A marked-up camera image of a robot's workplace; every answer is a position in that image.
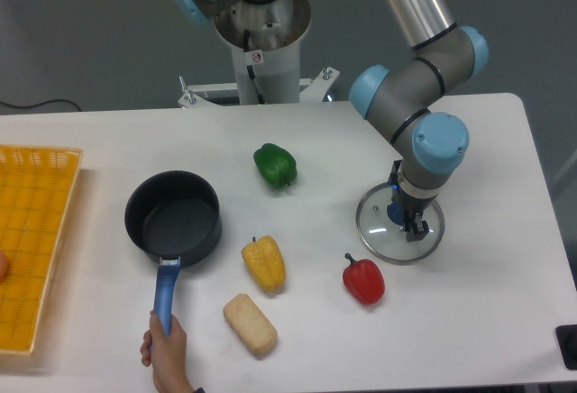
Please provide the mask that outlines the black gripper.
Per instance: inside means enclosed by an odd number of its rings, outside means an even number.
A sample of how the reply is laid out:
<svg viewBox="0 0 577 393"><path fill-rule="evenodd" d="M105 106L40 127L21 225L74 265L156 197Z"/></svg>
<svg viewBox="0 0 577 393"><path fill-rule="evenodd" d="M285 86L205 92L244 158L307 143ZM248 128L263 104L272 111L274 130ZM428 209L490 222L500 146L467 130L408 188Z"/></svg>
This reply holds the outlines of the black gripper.
<svg viewBox="0 0 577 393"><path fill-rule="evenodd" d="M388 217L397 225L403 225L407 242L420 242L428 236L428 223L422 214L436 199L440 189L423 189L413 185L404 175L402 160L394 160L388 180L391 200Z"/></svg>

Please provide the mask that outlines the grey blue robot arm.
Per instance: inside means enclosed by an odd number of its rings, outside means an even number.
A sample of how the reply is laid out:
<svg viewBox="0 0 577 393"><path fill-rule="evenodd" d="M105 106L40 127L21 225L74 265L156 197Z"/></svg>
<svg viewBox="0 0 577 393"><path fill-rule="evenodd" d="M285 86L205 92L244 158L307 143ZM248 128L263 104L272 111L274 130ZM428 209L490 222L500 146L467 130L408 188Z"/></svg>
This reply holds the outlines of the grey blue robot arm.
<svg viewBox="0 0 577 393"><path fill-rule="evenodd" d="M233 55L242 104L293 103L299 87L299 42L310 22L307 0L174 0L195 24L213 22ZM429 232L424 213L463 161L464 123L430 106L475 76L489 57L484 37L459 26L444 0L389 0L413 51L400 71L380 65L353 82L349 99L400 155L389 176L389 219L409 242Z"/></svg>

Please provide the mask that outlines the person's hand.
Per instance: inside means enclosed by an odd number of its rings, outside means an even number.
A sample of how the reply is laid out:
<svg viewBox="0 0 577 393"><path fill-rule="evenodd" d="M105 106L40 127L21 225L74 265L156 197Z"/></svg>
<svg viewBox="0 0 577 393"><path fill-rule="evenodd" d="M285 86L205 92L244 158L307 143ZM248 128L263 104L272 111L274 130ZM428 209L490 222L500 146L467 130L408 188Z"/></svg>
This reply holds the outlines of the person's hand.
<svg viewBox="0 0 577 393"><path fill-rule="evenodd" d="M170 332L163 330L159 316L150 311L149 329L140 348L142 364L152 366L152 382L158 392L194 392L187 375L187 334L174 315Z"/></svg>

